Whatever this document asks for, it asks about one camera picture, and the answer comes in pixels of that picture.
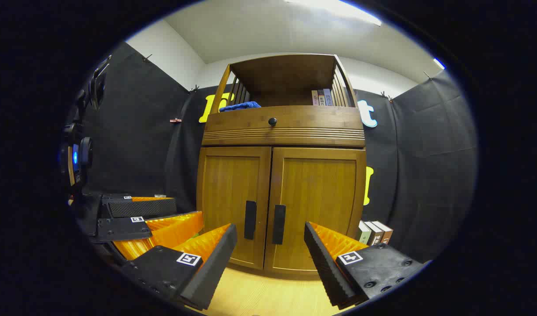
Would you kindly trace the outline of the wooden cabinet door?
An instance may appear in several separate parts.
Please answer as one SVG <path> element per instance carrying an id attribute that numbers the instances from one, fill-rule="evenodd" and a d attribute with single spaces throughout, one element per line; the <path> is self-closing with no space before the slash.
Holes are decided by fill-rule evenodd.
<path id="1" fill-rule="evenodd" d="M 204 147 L 200 150 L 197 210 L 204 231 L 234 224 L 238 240 L 230 261 L 262 270 L 266 252 L 270 195 L 270 147 Z M 244 238 L 245 202 L 255 201 L 256 235 Z"/>
<path id="2" fill-rule="evenodd" d="M 365 150 L 274 148 L 265 271 L 293 277 L 316 275 L 304 242 L 305 222 L 356 238 L 364 204 L 366 166 Z M 272 243 L 275 205 L 286 206 L 281 245 Z"/>

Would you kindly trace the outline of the brown book white label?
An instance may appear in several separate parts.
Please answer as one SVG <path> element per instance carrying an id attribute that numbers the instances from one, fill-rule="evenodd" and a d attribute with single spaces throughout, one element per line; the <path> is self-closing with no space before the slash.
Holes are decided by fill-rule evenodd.
<path id="1" fill-rule="evenodd" d="M 375 225 L 373 222 L 366 221 L 364 222 L 365 225 L 369 228 L 370 234 L 368 238 L 368 246 L 373 246 L 375 244 L 379 244 L 381 241 L 381 238 L 383 236 L 383 230 L 380 229 L 377 225 Z"/>

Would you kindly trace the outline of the blue cloth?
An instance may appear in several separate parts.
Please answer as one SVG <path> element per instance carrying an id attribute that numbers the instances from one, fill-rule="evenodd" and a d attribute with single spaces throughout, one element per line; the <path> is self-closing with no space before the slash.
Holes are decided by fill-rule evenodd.
<path id="1" fill-rule="evenodd" d="M 219 109 L 219 112 L 229 112 L 229 111 L 251 109 L 251 108 L 261 108 L 261 106 L 257 102 L 248 101 L 248 102 L 244 102 L 240 104 L 233 104 L 233 105 L 222 107 Z"/>

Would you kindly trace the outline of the black door handle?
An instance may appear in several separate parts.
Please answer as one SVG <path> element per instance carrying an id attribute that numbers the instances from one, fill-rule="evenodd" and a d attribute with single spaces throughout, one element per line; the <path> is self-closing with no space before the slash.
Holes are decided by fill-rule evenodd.
<path id="1" fill-rule="evenodd" d="M 255 201 L 247 200 L 245 202 L 245 220 L 244 220 L 244 238 L 254 240 L 256 235 L 256 211 L 257 204 Z"/>
<path id="2" fill-rule="evenodd" d="M 272 243 L 281 245 L 284 242 L 286 206 L 275 205 L 274 209 L 274 228 L 272 234 Z"/>

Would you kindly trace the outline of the long ceiling light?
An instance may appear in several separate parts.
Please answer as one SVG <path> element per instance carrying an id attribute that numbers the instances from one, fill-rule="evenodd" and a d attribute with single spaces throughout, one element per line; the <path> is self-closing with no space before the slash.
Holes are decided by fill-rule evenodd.
<path id="1" fill-rule="evenodd" d="M 283 0 L 286 3 L 326 10 L 344 18 L 356 18 L 363 22 L 382 26 L 382 21 L 363 9 L 342 0 Z"/>

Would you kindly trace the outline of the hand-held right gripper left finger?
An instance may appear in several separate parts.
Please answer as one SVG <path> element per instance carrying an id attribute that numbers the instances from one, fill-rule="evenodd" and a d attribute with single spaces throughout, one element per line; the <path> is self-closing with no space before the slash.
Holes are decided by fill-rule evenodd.
<path id="1" fill-rule="evenodd" d="M 236 226 L 227 224 L 173 249 L 155 246 L 128 260 L 120 272 L 166 302 L 208 309 L 237 240 Z"/>

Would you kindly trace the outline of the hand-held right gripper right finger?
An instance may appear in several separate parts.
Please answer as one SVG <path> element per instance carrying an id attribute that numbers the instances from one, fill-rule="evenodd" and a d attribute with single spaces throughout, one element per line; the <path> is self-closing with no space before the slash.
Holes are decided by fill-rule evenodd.
<path id="1" fill-rule="evenodd" d="M 314 222 L 305 222 L 304 242 L 331 305 L 340 310 L 377 300 L 428 265 L 388 244 L 368 246 Z"/>

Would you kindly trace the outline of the wooden double-door shoe cabinet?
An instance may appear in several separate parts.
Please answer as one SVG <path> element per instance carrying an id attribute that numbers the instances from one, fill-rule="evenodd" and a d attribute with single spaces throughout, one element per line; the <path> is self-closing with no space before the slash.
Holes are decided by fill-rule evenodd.
<path id="1" fill-rule="evenodd" d="M 333 107 L 358 108 L 355 92 L 339 58 L 330 54 L 287 54 L 240 61 L 229 64 L 222 75 L 210 108 L 210 114 L 222 113 L 220 108 L 254 101 L 261 108 L 276 106 L 313 106 L 311 90 L 330 89 Z M 358 147 L 297 146 L 297 145 L 230 145 L 215 147 L 275 147 L 338 148 Z M 316 280 L 314 276 L 285 276 L 264 270 L 233 264 L 230 267 L 268 277 L 291 280 Z"/>

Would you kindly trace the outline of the black backdrop cloth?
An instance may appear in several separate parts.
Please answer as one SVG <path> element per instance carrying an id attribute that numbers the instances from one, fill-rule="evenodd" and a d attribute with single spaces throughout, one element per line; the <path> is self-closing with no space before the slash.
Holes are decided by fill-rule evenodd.
<path id="1" fill-rule="evenodd" d="M 127 43 L 112 52 L 104 104 L 88 108 L 94 142 L 87 189 L 174 198 L 178 213 L 196 210 L 199 122 L 216 86 L 189 93 Z M 393 245 L 421 261 L 455 238 L 477 176 L 477 137 L 469 105 L 447 72 L 388 100 L 355 90 L 375 127 L 366 127 L 369 202 L 362 220 L 394 230 Z M 181 119 L 171 123 L 171 119 Z"/>

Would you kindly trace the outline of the reddish brown book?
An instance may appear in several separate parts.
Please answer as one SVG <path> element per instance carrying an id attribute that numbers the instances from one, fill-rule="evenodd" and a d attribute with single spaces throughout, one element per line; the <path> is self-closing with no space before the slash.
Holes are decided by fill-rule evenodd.
<path id="1" fill-rule="evenodd" d="M 372 223 L 383 232 L 380 242 L 388 244 L 391 240 L 393 229 L 379 221 L 372 221 Z"/>

